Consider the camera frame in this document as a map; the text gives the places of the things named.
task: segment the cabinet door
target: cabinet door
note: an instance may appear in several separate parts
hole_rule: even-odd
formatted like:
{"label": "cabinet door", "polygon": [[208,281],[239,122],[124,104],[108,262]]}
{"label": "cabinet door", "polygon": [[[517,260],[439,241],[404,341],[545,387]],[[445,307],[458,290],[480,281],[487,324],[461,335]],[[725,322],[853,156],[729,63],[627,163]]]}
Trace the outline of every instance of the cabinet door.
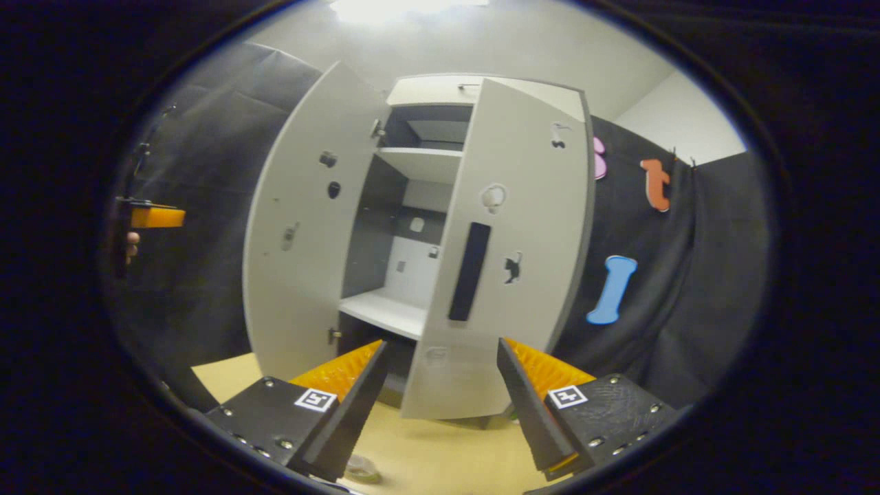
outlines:
{"label": "cabinet door", "polygon": [[348,242],[377,146],[372,126],[389,114],[378,91],[337,63],[275,140],[243,267],[247,335],[264,374],[289,380],[335,356],[328,331],[338,328]]}
{"label": "cabinet door", "polygon": [[[559,141],[555,135],[564,147],[553,145]],[[483,82],[402,416],[488,416],[510,404],[495,365],[498,337],[544,350],[563,323],[561,313],[570,307],[569,294],[579,284],[589,237],[591,142],[588,126],[569,113],[504,83]],[[481,198],[494,184],[506,196],[492,212]],[[472,223],[488,226],[488,242],[462,320],[461,308],[452,305],[462,296],[456,295],[462,263],[473,266],[473,259],[466,260]],[[480,227],[477,233],[486,230]],[[518,279],[510,280],[516,273],[507,270],[508,259],[518,262]]]}

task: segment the blue letter i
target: blue letter i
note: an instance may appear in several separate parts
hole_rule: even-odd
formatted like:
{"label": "blue letter i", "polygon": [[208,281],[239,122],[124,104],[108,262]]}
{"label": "blue letter i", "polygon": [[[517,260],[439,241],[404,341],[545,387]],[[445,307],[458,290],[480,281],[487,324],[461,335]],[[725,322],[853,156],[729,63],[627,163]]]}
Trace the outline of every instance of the blue letter i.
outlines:
{"label": "blue letter i", "polygon": [[596,309],[587,314],[587,321],[594,325],[607,325],[617,321],[620,317],[617,310],[620,308],[623,292],[627,289],[629,276],[633,274],[637,266],[639,263],[633,259],[624,256],[608,256],[608,259],[605,260],[605,267],[608,269],[605,288],[602,289],[602,296],[599,297]]}

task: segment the white wall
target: white wall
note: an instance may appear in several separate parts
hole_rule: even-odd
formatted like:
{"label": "white wall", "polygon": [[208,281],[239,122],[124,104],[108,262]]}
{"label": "white wall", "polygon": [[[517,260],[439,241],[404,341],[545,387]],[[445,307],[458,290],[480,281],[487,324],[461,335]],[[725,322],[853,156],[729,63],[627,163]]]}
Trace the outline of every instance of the white wall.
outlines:
{"label": "white wall", "polygon": [[[385,273],[385,296],[428,309],[440,270],[440,260],[428,256],[435,247],[436,244],[394,236]],[[399,262],[405,263],[402,273],[397,271]]]}
{"label": "white wall", "polygon": [[410,181],[403,194],[403,205],[423,210],[447,211],[452,201],[452,184]]}
{"label": "white wall", "polygon": [[606,120],[673,71],[629,34],[554,0],[489,0],[488,6],[409,12],[381,22],[340,21],[329,4],[297,4],[250,40],[319,70],[343,61],[380,91],[389,91],[401,76],[445,72],[570,85],[583,89],[590,112]]}
{"label": "white wall", "polygon": [[673,72],[614,123],[697,165],[745,151],[721,109],[687,76]]}

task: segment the black fabric backdrop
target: black fabric backdrop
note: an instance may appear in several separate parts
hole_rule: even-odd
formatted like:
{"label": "black fabric backdrop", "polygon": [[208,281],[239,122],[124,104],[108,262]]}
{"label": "black fabric backdrop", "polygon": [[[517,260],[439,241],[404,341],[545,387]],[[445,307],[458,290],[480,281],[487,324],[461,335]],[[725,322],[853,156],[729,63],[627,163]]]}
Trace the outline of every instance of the black fabric backdrop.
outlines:
{"label": "black fabric backdrop", "polygon": [[142,230],[121,285],[124,343],[191,406],[216,405],[190,366],[250,352],[241,295],[251,198],[290,112],[320,77],[271,48],[218,50],[169,92],[133,196],[187,212],[183,228]]}
{"label": "black fabric backdrop", "polygon": [[[250,351],[241,298],[246,220],[260,170],[287,116],[320,73],[270,48],[236,45],[189,75],[151,139],[135,196],[187,211],[182,229],[142,232],[124,294],[128,347],[196,409],[216,402],[191,366]],[[766,289],[769,230],[761,169],[748,154],[691,167],[593,117],[607,175],[583,281],[554,355],[589,373],[625,373],[672,405],[692,403],[736,356]],[[671,177],[666,212],[645,196],[644,159]],[[605,259],[638,262],[620,318],[586,314]]]}
{"label": "black fabric backdrop", "polygon": [[[593,133],[608,172],[596,185],[583,280],[553,354],[598,376],[624,373],[680,408],[723,377],[756,323],[769,284],[768,182],[748,153],[694,167],[596,117]],[[670,176],[666,212],[648,203],[644,159],[661,160]],[[586,315],[612,255],[638,268],[620,318],[595,325]]]}

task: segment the cat-shaped cutout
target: cat-shaped cutout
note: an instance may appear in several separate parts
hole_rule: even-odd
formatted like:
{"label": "cat-shaped cutout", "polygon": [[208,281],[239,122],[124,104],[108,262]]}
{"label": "cat-shaped cutout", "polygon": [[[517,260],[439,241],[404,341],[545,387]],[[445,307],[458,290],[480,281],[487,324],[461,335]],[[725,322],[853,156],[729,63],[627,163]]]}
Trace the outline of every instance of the cat-shaped cutout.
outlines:
{"label": "cat-shaped cutout", "polygon": [[550,145],[552,145],[553,148],[562,148],[564,150],[565,149],[565,141],[562,141],[562,138],[559,135],[560,129],[571,130],[571,128],[569,126],[565,125],[562,122],[553,122],[553,124],[550,125],[550,134],[551,134]]}
{"label": "cat-shaped cutout", "polygon": [[510,272],[510,276],[504,281],[505,285],[515,284],[519,282],[519,264],[523,261],[523,252],[517,251],[516,260],[513,258],[504,258],[504,269]]}

